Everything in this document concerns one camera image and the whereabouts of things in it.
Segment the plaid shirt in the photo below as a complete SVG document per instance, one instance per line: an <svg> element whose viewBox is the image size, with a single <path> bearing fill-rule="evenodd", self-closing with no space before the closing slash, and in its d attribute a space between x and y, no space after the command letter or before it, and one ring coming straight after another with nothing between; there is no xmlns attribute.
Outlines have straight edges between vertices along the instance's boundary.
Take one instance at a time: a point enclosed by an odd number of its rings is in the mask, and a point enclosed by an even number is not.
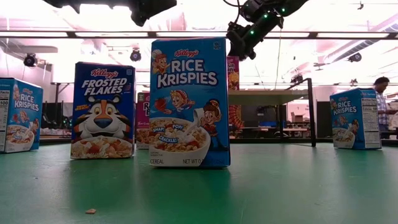
<svg viewBox="0 0 398 224"><path fill-rule="evenodd" d="M385 111L387 110L387 103L386 99L384 98L382 93L376 92L376 98L377 98L377 110L378 111ZM387 114L379 114L379 124L388 124L388 117Z"/></svg>

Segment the person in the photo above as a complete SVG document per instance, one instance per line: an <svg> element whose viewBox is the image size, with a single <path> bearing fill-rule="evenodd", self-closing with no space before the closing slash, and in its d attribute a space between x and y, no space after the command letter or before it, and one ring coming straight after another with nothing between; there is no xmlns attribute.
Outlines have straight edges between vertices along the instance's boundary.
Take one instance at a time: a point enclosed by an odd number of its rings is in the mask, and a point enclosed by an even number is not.
<svg viewBox="0 0 398 224"><path fill-rule="evenodd" d="M379 130L380 132L388 131L388 115L395 114L396 110L387 109L386 99L383 96L390 80L387 77L378 78L374 81L374 90L376 91L377 113L379 114Z"/></svg>

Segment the green tabletop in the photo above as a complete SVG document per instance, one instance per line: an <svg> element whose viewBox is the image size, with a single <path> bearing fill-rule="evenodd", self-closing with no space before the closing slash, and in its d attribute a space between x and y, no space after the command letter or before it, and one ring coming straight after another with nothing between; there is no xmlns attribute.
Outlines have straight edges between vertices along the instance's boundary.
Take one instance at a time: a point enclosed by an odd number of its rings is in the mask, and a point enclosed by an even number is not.
<svg viewBox="0 0 398 224"><path fill-rule="evenodd" d="M398 222L397 149L231 147L220 170L155 169L147 151L71 161L69 144L0 155L0 223Z"/></svg>

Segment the wall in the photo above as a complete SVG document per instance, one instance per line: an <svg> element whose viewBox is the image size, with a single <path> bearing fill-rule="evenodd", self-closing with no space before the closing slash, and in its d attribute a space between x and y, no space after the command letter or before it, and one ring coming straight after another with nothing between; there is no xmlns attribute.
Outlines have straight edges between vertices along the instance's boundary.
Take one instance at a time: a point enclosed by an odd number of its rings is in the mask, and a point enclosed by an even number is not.
<svg viewBox="0 0 398 224"><path fill-rule="evenodd" d="M51 85L51 73L41 68L28 68L23 61L10 56L0 48L0 77L12 77L41 86L44 89L43 101L55 101L55 86Z"/></svg>

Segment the frosted flakes cereal box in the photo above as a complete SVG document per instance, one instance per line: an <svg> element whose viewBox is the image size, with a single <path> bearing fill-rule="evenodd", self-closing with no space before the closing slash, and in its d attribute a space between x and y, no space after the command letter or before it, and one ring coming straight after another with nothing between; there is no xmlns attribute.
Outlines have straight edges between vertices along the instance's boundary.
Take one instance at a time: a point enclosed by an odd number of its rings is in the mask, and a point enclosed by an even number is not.
<svg viewBox="0 0 398 224"><path fill-rule="evenodd" d="M0 78L0 152L39 149L43 89L15 78Z"/></svg>
<svg viewBox="0 0 398 224"><path fill-rule="evenodd" d="M134 72L132 66L76 64L72 159L132 156Z"/></svg>
<svg viewBox="0 0 398 224"><path fill-rule="evenodd" d="M150 164L230 165L225 38L156 40L150 71Z"/></svg>
<svg viewBox="0 0 398 224"><path fill-rule="evenodd" d="M148 149L149 141L155 136L149 131L149 93L138 93L136 114L137 149Z"/></svg>
<svg viewBox="0 0 398 224"><path fill-rule="evenodd" d="M333 145L345 149L380 149L376 92L356 88L330 96Z"/></svg>

